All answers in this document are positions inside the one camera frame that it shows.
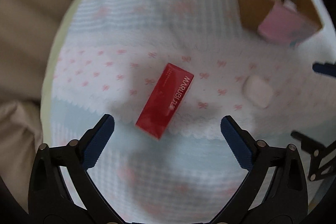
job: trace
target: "beige fabric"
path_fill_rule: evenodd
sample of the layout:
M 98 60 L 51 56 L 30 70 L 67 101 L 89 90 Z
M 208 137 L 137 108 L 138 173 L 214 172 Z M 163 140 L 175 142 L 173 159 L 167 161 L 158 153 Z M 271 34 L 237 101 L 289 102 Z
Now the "beige fabric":
M 39 108 L 32 103 L 0 105 L 0 175 L 26 211 L 30 174 L 43 136 L 39 116 Z
M 72 0 L 0 0 L 0 100 L 40 100 L 49 51 Z

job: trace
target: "metal screw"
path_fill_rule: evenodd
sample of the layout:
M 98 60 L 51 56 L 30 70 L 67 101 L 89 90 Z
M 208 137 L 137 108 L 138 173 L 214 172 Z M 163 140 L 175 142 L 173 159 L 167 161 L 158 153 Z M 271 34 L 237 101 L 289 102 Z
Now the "metal screw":
M 292 150 L 292 151 L 295 151 L 295 150 L 296 150 L 296 146 L 293 145 L 293 144 L 290 144 L 290 145 L 288 146 L 288 148 L 289 148 L 290 150 Z
M 71 140 L 69 141 L 70 146 L 76 146 L 78 144 L 78 140 Z
M 47 145 L 45 143 L 42 143 L 40 146 L 39 146 L 39 149 L 40 150 L 43 150 L 47 147 Z
M 259 140 L 259 141 L 257 141 L 257 145 L 260 146 L 260 147 L 265 147 L 266 143 L 263 140 Z

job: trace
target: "yellow fabric edge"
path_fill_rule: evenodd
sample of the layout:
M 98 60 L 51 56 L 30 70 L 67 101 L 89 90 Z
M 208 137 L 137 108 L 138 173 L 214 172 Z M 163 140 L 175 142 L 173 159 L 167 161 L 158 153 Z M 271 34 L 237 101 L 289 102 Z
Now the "yellow fabric edge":
M 51 47 L 47 70 L 43 80 L 40 118 L 43 129 L 43 142 L 48 145 L 51 145 L 50 110 L 53 75 L 56 68 L 59 52 L 61 51 L 64 40 L 68 34 L 68 29 L 70 27 L 71 21 L 81 1 L 82 0 L 73 0 L 70 8 L 67 10 L 65 16 L 63 17 L 60 28 L 56 33 L 53 46 Z

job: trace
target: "pink object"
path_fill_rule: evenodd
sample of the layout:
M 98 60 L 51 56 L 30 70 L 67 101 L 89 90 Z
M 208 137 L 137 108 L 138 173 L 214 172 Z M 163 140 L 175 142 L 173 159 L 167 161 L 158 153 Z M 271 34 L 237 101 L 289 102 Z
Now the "pink object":
M 312 36 L 318 26 L 304 15 L 276 2 L 273 9 L 258 27 L 258 33 L 266 40 L 282 45 L 295 46 Z

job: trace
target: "brown curtain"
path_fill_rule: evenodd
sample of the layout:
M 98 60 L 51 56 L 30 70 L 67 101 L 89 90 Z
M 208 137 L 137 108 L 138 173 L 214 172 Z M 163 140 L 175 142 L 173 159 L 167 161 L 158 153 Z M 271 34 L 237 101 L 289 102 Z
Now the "brown curtain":
M 0 0 L 0 100 L 40 100 L 53 38 L 71 1 Z

